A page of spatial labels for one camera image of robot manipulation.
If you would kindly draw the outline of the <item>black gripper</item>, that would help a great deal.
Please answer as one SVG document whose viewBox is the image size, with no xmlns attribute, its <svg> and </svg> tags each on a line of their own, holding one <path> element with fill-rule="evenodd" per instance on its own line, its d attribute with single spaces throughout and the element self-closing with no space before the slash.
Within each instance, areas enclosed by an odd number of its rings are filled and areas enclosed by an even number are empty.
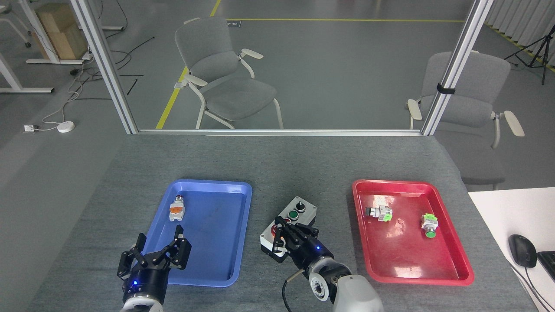
<svg viewBox="0 0 555 312">
<path fill-rule="evenodd" d="M 319 229 L 297 221 L 287 222 L 281 216 L 275 218 L 275 225 L 273 240 L 275 259 L 283 259 L 289 255 L 296 267 L 302 271 L 306 271 L 311 264 L 322 257 L 334 259 L 333 253 L 319 241 Z"/>
<path fill-rule="evenodd" d="M 121 253 L 117 276 L 125 279 L 122 286 L 123 302 L 132 297 L 148 296 L 164 304 L 170 268 L 186 268 L 192 245 L 184 237 L 182 225 L 177 225 L 174 239 L 160 251 L 149 253 L 154 268 L 147 268 L 149 263 L 141 253 L 146 239 L 144 233 L 139 233 L 135 245 Z"/>
</svg>

